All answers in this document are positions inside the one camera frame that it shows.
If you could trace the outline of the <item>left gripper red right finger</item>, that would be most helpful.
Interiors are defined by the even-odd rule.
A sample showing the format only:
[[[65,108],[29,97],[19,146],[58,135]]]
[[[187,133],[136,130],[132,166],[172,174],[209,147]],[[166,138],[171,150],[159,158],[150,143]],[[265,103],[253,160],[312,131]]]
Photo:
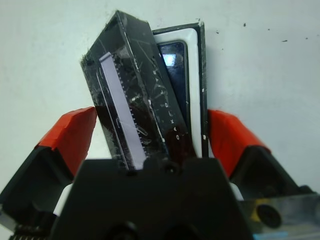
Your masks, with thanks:
[[[235,115],[210,109],[208,123],[212,153],[244,199],[313,193],[309,186],[297,185],[272,151]]]

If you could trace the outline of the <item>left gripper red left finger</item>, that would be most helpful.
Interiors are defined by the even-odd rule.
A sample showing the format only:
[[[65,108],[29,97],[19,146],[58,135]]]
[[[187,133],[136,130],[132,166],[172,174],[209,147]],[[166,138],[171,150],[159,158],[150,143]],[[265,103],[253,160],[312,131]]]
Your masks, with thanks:
[[[70,185],[91,144],[94,107],[62,115],[37,143],[0,194],[2,225],[42,225]]]

